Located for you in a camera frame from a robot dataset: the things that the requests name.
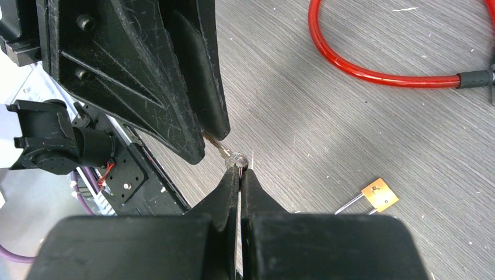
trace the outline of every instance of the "red hose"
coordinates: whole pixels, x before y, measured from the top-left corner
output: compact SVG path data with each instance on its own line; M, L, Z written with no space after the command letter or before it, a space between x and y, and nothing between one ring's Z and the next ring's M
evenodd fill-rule
M457 88L461 79L459 75L451 76L399 76L371 71L353 64L336 53L325 40L318 21L322 0L311 0L309 4L308 23L311 38L320 53L341 71L368 82L385 86L402 88ZM495 26L495 0L485 0L491 19Z

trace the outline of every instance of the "bolt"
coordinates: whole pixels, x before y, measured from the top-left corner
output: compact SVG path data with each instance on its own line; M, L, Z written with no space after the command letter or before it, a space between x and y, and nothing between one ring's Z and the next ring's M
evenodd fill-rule
M89 32L95 29L96 20L88 14L83 14L78 17L77 24L82 31Z
M77 67L75 74L80 80L85 80L85 79L89 78L89 76L90 76L90 73L88 72L88 70L86 70L82 67Z

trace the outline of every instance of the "yellow component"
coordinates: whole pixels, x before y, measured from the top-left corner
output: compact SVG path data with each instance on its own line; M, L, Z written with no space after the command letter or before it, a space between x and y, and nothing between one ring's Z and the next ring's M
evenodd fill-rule
M378 212L382 212L399 201L397 195L393 193L381 178L374 181L368 187L363 188L361 193L364 194L369 203L371 203Z

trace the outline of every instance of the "red cable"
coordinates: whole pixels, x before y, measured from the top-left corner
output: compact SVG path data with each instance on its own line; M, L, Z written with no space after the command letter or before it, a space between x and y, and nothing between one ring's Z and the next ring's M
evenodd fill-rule
M318 22L322 0L311 0L309 4L308 23L311 38L320 53L343 72L368 82L402 88L457 88L461 79L459 75L451 76L399 76L371 71L353 64L338 55L325 40ZM495 26L495 0L485 0L491 19Z

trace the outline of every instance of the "gray wood grain surface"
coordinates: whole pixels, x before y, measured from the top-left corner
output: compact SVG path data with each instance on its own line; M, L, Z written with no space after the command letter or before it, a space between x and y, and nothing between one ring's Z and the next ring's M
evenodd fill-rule
M488 90L397 89L347 76L313 46L308 5L217 0L232 127L224 142L254 154L262 185L289 211L331 213L382 177L400 198L385 213L407 225L432 279L495 279ZM326 0L320 21L342 56L392 74L486 69L493 46L482 0ZM192 205L224 172L211 145L189 166L146 142Z

